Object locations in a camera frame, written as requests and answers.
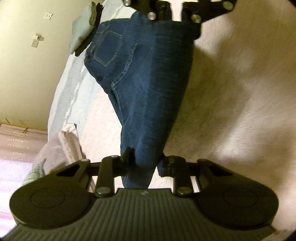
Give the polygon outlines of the dark blue denim jeans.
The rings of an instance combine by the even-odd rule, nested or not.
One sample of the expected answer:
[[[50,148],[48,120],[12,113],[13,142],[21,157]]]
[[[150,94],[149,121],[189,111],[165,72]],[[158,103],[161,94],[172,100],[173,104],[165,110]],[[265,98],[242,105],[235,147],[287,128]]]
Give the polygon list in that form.
[[[133,149],[125,188],[146,189],[151,182],[188,84],[193,50],[190,24],[134,13],[98,26],[84,64],[121,123],[121,150]]]

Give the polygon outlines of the beige folded towel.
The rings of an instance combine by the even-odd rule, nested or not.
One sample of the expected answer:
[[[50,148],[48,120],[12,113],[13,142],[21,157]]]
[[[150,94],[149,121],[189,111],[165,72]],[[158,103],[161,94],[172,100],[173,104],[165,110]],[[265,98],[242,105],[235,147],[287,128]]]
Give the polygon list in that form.
[[[33,166],[46,159],[45,175],[51,174],[74,162],[86,160],[82,153],[75,124],[65,125],[61,131],[49,138],[33,160]]]

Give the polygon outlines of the green knitted cloth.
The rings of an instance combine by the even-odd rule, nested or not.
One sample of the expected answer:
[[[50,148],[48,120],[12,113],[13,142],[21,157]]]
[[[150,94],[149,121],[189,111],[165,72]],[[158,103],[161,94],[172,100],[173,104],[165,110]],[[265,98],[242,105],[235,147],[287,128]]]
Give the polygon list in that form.
[[[31,171],[27,174],[25,177],[22,186],[25,186],[31,182],[34,182],[38,180],[39,178],[42,178],[45,176],[44,172],[44,163],[46,162],[46,159],[42,160],[40,163],[36,164],[32,167]]]

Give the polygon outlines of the pink curtain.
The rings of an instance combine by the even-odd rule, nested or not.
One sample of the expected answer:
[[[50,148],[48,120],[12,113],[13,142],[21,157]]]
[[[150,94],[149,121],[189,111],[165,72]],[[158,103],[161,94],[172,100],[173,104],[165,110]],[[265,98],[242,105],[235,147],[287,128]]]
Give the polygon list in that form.
[[[9,208],[11,195],[22,185],[46,142],[46,131],[1,123],[1,237],[15,226]]]

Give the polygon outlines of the black folded garment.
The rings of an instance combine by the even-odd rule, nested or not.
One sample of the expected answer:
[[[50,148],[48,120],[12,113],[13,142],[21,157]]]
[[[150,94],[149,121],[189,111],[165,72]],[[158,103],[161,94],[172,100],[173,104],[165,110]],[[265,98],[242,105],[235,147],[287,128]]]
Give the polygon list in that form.
[[[101,3],[96,4],[92,1],[72,22],[70,54],[78,57],[87,49],[98,29],[103,9],[104,6]]]

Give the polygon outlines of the light blue folded garment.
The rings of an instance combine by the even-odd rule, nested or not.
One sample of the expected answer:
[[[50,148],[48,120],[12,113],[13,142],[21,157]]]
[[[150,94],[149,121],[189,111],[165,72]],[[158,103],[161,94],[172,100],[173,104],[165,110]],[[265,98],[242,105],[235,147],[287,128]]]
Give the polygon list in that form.
[[[97,11],[96,3],[89,3],[78,18],[72,22],[72,34],[69,43],[69,53],[73,54],[90,35],[95,27]]]

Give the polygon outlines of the white wall socket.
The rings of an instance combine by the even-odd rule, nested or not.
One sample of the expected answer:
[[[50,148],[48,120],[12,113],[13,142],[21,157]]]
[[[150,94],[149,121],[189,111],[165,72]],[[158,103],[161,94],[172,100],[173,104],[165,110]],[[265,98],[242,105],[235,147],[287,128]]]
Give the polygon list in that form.
[[[50,20],[52,18],[53,14],[52,13],[46,13],[45,14],[45,19]]]

